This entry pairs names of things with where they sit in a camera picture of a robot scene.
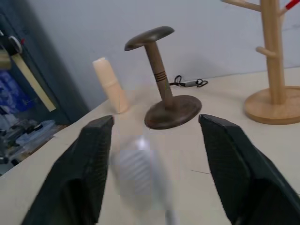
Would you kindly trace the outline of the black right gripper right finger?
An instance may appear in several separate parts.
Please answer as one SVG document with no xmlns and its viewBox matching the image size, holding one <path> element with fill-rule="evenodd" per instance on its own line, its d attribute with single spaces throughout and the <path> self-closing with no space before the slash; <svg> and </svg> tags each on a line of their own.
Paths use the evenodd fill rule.
<svg viewBox="0 0 300 225">
<path fill-rule="evenodd" d="M 300 197 L 238 125 L 199 116 L 207 159 L 231 225 L 300 225 Z"/>
</svg>

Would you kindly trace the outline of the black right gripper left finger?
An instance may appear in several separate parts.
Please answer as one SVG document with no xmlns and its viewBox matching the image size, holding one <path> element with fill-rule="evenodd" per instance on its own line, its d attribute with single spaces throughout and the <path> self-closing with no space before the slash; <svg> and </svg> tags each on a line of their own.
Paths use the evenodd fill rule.
<svg viewBox="0 0 300 225">
<path fill-rule="evenodd" d="M 96 225 L 108 173 L 114 118 L 84 126 L 55 161 L 22 225 Z"/>
</svg>

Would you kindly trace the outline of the white toothbrush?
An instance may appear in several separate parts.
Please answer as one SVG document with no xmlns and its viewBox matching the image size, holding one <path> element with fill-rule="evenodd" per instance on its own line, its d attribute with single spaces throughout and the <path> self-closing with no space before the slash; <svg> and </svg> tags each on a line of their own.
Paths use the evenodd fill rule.
<svg viewBox="0 0 300 225">
<path fill-rule="evenodd" d="M 150 139 L 129 139 L 110 156 L 110 168 L 138 225 L 180 225 L 168 173 Z"/>
</svg>

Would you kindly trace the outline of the light wooden mug tree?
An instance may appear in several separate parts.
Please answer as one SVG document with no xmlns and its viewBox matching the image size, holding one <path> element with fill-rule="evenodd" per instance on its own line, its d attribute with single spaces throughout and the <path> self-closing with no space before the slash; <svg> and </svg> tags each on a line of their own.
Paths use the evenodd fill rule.
<svg viewBox="0 0 300 225">
<path fill-rule="evenodd" d="M 221 0 L 227 4 L 261 14 L 264 47 L 256 51 L 266 57 L 269 88 L 256 92 L 244 102 L 244 113 L 250 119 L 270 125 L 300 123 L 300 86 L 287 86 L 284 78 L 282 19 L 288 10 L 279 0 Z"/>
</svg>

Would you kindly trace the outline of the dark wooden mushroom stand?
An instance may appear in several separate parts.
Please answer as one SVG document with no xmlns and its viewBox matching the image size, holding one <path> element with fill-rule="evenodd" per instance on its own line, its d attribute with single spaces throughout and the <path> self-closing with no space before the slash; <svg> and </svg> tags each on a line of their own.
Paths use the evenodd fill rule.
<svg viewBox="0 0 300 225">
<path fill-rule="evenodd" d="M 172 34 L 174 29 L 161 26 L 131 38 L 124 50 L 144 47 L 162 101 L 153 105 L 146 113 L 144 122 L 150 129 L 163 130 L 178 127 L 192 120 L 201 110 L 201 101 L 190 95 L 173 96 L 157 41 Z"/>
</svg>

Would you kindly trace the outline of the red object on mug tree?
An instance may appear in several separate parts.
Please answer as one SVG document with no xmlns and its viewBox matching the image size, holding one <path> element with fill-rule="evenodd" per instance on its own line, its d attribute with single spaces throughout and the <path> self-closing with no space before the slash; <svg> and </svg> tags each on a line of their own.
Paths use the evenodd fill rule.
<svg viewBox="0 0 300 225">
<path fill-rule="evenodd" d="M 285 6 L 286 10 L 290 10 L 295 5 L 297 5 L 299 2 L 300 2 L 300 0 L 290 0 Z"/>
</svg>

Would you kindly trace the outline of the clear plastic clutter pile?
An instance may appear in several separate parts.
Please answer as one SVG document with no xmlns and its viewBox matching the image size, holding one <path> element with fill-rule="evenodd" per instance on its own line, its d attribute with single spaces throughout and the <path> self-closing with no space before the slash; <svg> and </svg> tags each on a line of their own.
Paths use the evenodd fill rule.
<svg viewBox="0 0 300 225">
<path fill-rule="evenodd" d="M 53 120 L 21 120 L 7 130 L 0 129 L 0 176 L 51 140 L 59 128 Z"/>
</svg>

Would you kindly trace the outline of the cream cylindrical tube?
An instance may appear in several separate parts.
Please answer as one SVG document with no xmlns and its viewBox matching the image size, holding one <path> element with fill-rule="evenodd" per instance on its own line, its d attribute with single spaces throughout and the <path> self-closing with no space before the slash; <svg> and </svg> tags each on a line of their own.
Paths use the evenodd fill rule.
<svg viewBox="0 0 300 225">
<path fill-rule="evenodd" d="M 116 113 L 120 114 L 125 112 L 128 109 L 126 94 L 122 89 L 110 62 L 105 57 L 102 57 L 93 61 L 92 64 L 102 88 Z"/>
</svg>

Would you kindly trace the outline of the blue patterned box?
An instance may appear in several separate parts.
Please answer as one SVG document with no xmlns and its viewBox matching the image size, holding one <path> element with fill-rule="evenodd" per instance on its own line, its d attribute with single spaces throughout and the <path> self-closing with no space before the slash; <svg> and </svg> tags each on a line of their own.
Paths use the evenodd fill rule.
<svg viewBox="0 0 300 225">
<path fill-rule="evenodd" d="M 14 78 L 0 70 L 0 109 L 4 114 L 16 114 L 30 109 L 33 104 Z"/>
</svg>

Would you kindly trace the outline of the dark blue cabinet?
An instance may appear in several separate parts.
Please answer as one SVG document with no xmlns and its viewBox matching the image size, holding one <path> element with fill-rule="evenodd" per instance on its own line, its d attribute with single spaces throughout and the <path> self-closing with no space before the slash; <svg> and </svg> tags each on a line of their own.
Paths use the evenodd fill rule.
<svg viewBox="0 0 300 225">
<path fill-rule="evenodd" d="M 29 0 L 0 0 L 0 46 L 14 50 L 10 74 L 26 96 L 16 117 L 67 126 L 88 112 Z"/>
</svg>

